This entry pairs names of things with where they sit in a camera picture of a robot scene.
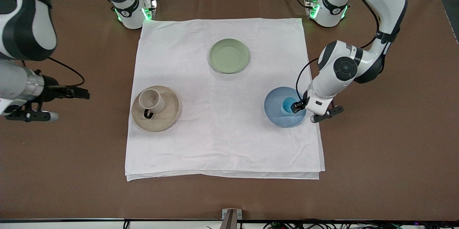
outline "folded cloth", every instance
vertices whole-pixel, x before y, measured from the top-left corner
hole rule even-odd
[[[236,74],[216,72],[211,47],[242,41],[250,62]],[[318,179],[325,170],[318,124],[280,128],[264,113],[266,95],[295,88],[308,62],[301,19],[145,21],[136,57],[131,106],[152,85],[174,90],[181,115],[169,129],[147,132],[129,115],[125,175],[206,174],[235,178]],[[307,69],[302,94],[311,82]]]

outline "black mug handle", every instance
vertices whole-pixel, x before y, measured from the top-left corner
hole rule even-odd
[[[153,113],[148,114],[149,109],[145,109],[144,117],[147,119],[151,119],[153,117]]]

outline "brown table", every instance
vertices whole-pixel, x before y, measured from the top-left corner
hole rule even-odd
[[[320,180],[192,175],[128,183],[140,31],[123,28],[105,0],[53,0],[54,57],[86,76],[91,100],[47,103],[60,114],[55,123],[0,120],[0,217],[213,219],[237,207],[245,219],[458,219],[459,47],[441,0],[408,1],[384,72],[340,93],[335,100],[346,111],[320,124],[327,170]],[[312,58],[335,39],[361,46],[372,38],[373,17],[359,0],[351,4],[334,28],[306,20],[294,0],[160,0],[156,19],[303,18]],[[78,81],[50,61],[28,65],[61,83]]]

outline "green plate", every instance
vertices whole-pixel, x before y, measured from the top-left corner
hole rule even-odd
[[[247,46],[236,39],[223,39],[214,44],[209,54],[210,64],[222,73],[241,71],[250,60]]]

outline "beige plate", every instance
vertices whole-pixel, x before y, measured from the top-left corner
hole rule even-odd
[[[139,96],[134,100],[132,105],[132,118],[137,126],[150,132],[162,131],[170,127],[179,117],[180,102],[177,95],[171,89],[156,85],[148,89],[155,89],[164,98],[164,110],[153,115],[153,118],[147,119],[144,117],[144,109],[139,104]]]

